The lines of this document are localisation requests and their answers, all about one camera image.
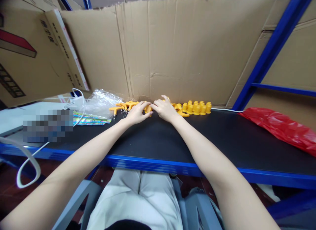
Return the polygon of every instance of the blue table edge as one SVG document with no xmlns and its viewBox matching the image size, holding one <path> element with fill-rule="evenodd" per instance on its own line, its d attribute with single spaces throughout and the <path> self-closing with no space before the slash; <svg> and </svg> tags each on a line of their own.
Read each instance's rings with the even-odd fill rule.
<svg viewBox="0 0 316 230">
<path fill-rule="evenodd" d="M 24 147 L 27 148 L 31 153 L 34 153 L 38 149 L 38 147 Z M 37 153 L 35 157 L 64 161 L 73 152 L 74 151 L 69 150 L 44 148 L 39 153 Z M 0 143 L 0 154 L 24 156 L 24 154 L 15 146 L 3 143 Z M 195 163 L 165 161 L 150 158 L 136 158 L 119 155 L 107 155 L 100 163 L 100 165 L 204 177 L 203 173 L 200 171 Z M 246 168 L 238 168 L 238 170 L 250 183 L 302 189 L 316 189 L 316 176 L 313 175 L 283 173 Z"/>
</svg>

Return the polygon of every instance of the clear plastic bag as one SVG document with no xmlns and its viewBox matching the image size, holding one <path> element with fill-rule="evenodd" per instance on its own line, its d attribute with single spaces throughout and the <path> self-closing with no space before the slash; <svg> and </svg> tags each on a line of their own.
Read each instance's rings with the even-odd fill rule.
<svg viewBox="0 0 316 230">
<path fill-rule="evenodd" d="M 113 111 L 109 111 L 109 108 L 115 107 L 116 103 L 123 102 L 123 99 L 119 96 L 104 91 L 103 89 L 95 89 L 89 100 L 86 102 L 85 115 L 100 116 L 104 119 L 113 119 Z"/>
</svg>

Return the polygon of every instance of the finger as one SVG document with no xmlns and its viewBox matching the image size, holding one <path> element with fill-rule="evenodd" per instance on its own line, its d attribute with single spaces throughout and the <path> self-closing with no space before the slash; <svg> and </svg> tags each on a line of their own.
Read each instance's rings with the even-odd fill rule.
<svg viewBox="0 0 316 230">
<path fill-rule="evenodd" d="M 150 107 L 154 110 L 154 111 L 157 111 L 158 107 L 154 104 L 151 104 Z"/>
<path fill-rule="evenodd" d="M 161 103 L 157 100 L 157 101 L 154 101 L 154 104 L 156 105 L 156 106 L 160 106 L 161 105 Z"/>
<path fill-rule="evenodd" d="M 145 119 L 147 119 L 148 117 L 150 117 L 153 113 L 154 113 L 154 112 L 151 111 L 151 112 L 149 112 L 149 113 L 147 113 L 147 114 L 144 114 L 144 115 L 143 115 L 143 120 L 145 120 Z"/>
<path fill-rule="evenodd" d="M 142 104 L 144 104 L 144 101 L 139 102 L 136 106 L 141 106 Z"/>
<path fill-rule="evenodd" d="M 148 101 L 148 102 L 143 103 L 140 107 L 143 110 L 146 106 L 148 106 L 150 104 L 151 104 L 151 102 Z"/>
<path fill-rule="evenodd" d="M 170 101 L 169 101 L 169 99 L 168 99 L 168 97 L 166 95 L 161 95 L 161 96 L 165 99 L 166 102 L 170 103 Z"/>
</svg>

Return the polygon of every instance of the person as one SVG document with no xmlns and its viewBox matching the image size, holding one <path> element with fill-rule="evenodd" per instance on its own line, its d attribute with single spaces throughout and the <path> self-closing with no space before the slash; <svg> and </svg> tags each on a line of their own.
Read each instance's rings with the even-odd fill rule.
<svg viewBox="0 0 316 230">
<path fill-rule="evenodd" d="M 152 114 L 143 115 L 143 109 L 150 104 L 179 132 L 212 185 L 226 230 L 279 229 L 238 169 L 175 111 L 166 96 L 162 97 L 165 101 L 140 102 L 126 118 L 75 151 L 0 222 L 0 228 L 51 229 L 81 181 L 104 159 L 117 139 Z M 170 177 L 116 169 L 90 216 L 88 229 L 182 229 Z"/>
</svg>

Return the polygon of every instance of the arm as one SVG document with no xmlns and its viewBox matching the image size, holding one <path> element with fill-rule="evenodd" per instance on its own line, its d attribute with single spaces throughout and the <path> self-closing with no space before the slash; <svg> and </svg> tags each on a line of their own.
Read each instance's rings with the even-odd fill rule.
<svg viewBox="0 0 316 230">
<path fill-rule="evenodd" d="M 117 139 L 152 114 L 143 115 L 149 104 L 140 102 L 125 119 L 75 151 L 1 221 L 0 229 L 52 229 L 81 181 L 104 159 Z"/>
<path fill-rule="evenodd" d="M 150 106 L 176 128 L 187 144 L 194 161 L 215 191 L 226 229 L 279 229 L 234 164 L 211 141 L 186 122 L 166 96 L 163 97 L 166 102 L 157 100 Z"/>
</svg>

